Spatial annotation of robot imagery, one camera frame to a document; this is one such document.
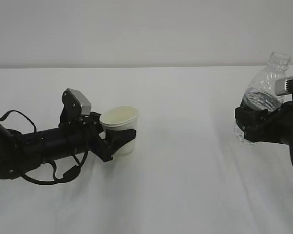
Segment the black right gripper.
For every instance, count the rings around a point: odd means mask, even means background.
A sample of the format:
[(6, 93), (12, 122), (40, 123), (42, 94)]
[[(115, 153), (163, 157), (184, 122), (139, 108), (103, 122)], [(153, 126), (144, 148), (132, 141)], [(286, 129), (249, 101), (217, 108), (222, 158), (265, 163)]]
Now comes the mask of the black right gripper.
[(240, 142), (289, 144), (293, 130), (293, 103), (286, 102), (280, 111), (268, 118), (270, 114), (267, 109), (237, 107), (234, 114), (237, 139)]

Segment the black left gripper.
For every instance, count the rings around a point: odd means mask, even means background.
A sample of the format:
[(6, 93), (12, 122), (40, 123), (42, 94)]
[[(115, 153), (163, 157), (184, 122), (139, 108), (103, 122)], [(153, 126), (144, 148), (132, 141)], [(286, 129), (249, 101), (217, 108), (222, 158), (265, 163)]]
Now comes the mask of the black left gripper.
[(100, 123), (102, 114), (90, 112), (89, 116), (69, 123), (61, 123), (61, 130), (67, 141), (72, 155), (91, 151), (103, 162), (108, 162), (114, 156), (126, 155), (133, 151), (137, 131), (127, 129), (121, 131), (105, 130), (104, 138), (99, 135), (103, 132)]

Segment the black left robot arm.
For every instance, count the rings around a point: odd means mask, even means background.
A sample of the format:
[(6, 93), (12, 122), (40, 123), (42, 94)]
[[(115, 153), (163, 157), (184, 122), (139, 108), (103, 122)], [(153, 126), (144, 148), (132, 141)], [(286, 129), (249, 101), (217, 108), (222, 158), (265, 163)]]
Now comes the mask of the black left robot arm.
[[(12, 111), (0, 117), (7, 119)], [(69, 118), (65, 110), (57, 128), (22, 134), (6, 129), (0, 124), (0, 179), (21, 177), (37, 185), (55, 185), (75, 180), (84, 165), (88, 153), (92, 152), (103, 162), (136, 138), (135, 129), (104, 130), (99, 123), (100, 114)], [(27, 172), (43, 164), (53, 168), (53, 179), (41, 181), (27, 176)]]

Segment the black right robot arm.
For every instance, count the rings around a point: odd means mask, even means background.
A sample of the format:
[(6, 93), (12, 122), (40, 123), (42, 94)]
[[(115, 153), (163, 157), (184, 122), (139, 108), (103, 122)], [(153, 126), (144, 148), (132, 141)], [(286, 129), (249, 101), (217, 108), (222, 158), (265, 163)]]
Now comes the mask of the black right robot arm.
[(285, 102), (273, 112), (235, 109), (235, 119), (244, 138), (252, 143), (268, 142), (289, 145), (293, 137), (293, 103)]

